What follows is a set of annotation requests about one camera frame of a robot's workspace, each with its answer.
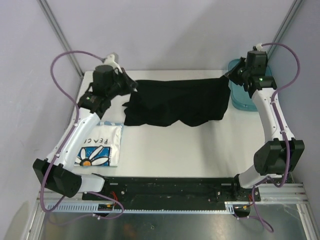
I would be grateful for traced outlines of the black t-shirt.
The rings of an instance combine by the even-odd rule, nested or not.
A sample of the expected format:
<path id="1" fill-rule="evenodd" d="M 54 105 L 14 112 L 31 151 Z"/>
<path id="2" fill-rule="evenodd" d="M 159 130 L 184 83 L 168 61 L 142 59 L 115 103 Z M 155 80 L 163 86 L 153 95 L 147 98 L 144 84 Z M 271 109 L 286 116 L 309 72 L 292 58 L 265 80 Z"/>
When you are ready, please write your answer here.
<path id="1" fill-rule="evenodd" d="M 224 76 L 188 80 L 138 80 L 137 91 L 123 104 L 126 126 L 168 127 L 177 121 L 197 127 L 220 121 L 231 90 Z"/>

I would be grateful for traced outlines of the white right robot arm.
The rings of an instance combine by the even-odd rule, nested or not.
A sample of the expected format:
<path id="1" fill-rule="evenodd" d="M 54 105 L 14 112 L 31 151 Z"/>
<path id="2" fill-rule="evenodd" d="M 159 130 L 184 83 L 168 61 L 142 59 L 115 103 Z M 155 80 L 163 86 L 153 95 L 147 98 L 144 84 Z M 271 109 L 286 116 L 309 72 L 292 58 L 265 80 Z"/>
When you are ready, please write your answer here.
<path id="1" fill-rule="evenodd" d="M 238 175 L 238 182 L 230 188 L 231 196 L 242 201 L 249 188 L 272 178 L 287 179 L 300 160 L 305 144 L 296 139 L 282 112 L 273 76 L 266 74 L 268 56 L 254 48 L 225 74 L 228 80 L 242 86 L 254 103 L 264 132 L 264 145 L 254 154 L 253 165 Z"/>

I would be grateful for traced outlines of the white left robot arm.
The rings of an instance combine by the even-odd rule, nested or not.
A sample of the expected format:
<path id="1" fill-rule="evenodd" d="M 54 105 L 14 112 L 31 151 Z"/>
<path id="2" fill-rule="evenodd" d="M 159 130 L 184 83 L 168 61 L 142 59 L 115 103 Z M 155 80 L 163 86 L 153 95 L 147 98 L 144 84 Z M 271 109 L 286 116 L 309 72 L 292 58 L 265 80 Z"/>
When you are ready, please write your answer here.
<path id="1" fill-rule="evenodd" d="M 57 146 L 45 159 L 36 159 L 33 170 L 41 189 L 49 189 L 72 198 L 79 192 L 93 192 L 100 200 L 110 196 L 111 188 L 96 174 L 73 173 L 77 155 L 85 139 L 110 108 L 116 96 L 132 93 L 138 86 L 116 62 L 95 68 L 93 81 L 76 103 L 74 123 L 71 123 Z"/>

